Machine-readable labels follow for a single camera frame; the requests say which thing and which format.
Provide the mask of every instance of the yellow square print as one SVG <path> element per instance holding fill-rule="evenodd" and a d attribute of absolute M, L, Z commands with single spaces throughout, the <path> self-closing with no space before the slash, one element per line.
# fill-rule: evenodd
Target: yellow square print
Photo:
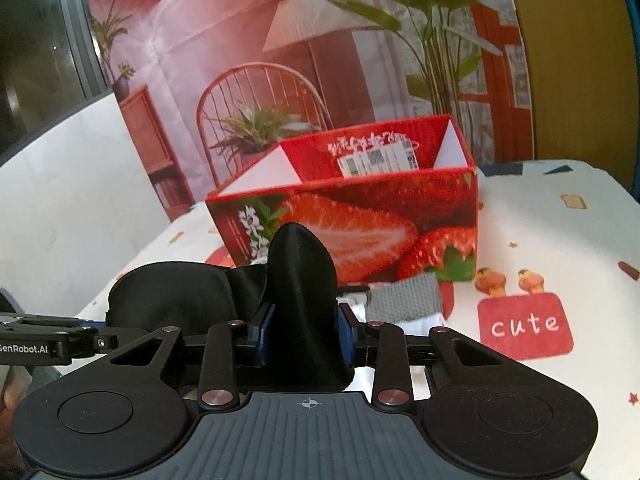
<path fill-rule="evenodd" d="M 562 200 L 571 209 L 587 209 L 587 205 L 581 196 L 562 195 Z"/>

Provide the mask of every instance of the red cute sign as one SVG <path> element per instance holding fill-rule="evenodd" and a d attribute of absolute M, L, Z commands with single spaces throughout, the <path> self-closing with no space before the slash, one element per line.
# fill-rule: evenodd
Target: red cute sign
<path fill-rule="evenodd" d="M 523 361 L 574 349 L 560 299 L 551 292 L 486 298 L 478 304 L 480 342 Z"/>

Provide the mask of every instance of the black eye mask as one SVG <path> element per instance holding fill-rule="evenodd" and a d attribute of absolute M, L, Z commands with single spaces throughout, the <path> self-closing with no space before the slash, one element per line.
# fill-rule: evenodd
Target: black eye mask
<path fill-rule="evenodd" d="M 274 304 L 270 339 L 278 367 L 270 380 L 296 389 L 344 388 L 353 370 L 335 327 L 337 278 L 331 256 L 308 229 L 288 223 L 270 243 L 268 264 L 237 267 L 159 262 L 132 270 L 109 294 L 107 325 L 156 330 L 175 325 L 203 335 L 211 325 L 249 321 Z"/>

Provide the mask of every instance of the table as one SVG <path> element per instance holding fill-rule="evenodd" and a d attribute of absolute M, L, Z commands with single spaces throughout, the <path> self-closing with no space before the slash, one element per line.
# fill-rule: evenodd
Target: table
<path fill-rule="evenodd" d="M 569 171 L 545 174 L 563 166 Z M 530 269 L 544 277 L 544 289 L 562 302 L 572 350 L 524 362 L 579 391 L 596 410 L 598 439 L 583 473 L 590 480 L 638 480 L 640 458 L 634 451 L 640 402 L 635 403 L 634 394 L 640 395 L 640 283 L 618 263 L 640 267 L 640 206 L 607 173 L 575 161 L 526 163 L 522 175 L 485 177 L 479 172 L 479 188 L 484 207 L 479 212 L 478 268 L 502 272 L 507 294 L 526 294 L 518 287 L 518 272 Z M 582 198 L 586 209 L 567 207 L 562 195 Z M 200 203 L 122 272 L 156 261 L 203 262 L 221 246 Z M 103 320 L 114 282 L 78 317 Z M 487 295 L 473 283 L 456 283 L 454 294 L 447 325 L 480 340 L 478 304 Z M 369 379 L 370 372 L 363 370 L 353 386 L 365 388 Z M 418 370 L 414 380 L 417 397 L 428 396 Z"/>

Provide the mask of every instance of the cartoon bird print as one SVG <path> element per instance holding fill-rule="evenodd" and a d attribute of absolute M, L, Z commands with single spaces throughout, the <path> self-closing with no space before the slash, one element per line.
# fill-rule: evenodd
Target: cartoon bird print
<path fill-rule="evenodd" d="M 495 298 L 506 296 L 504 287 L 507 284 L 507 277 L 496 272 L 489 267 L 483 267 L 476 272 L 476 289 Z"/>
<path fill-rule="evenodd" d="M 529 294 L 539 294 L 545 291 L 545 279 L 536 272 L 522 269 L 518 272 L 518 286 Z"/>

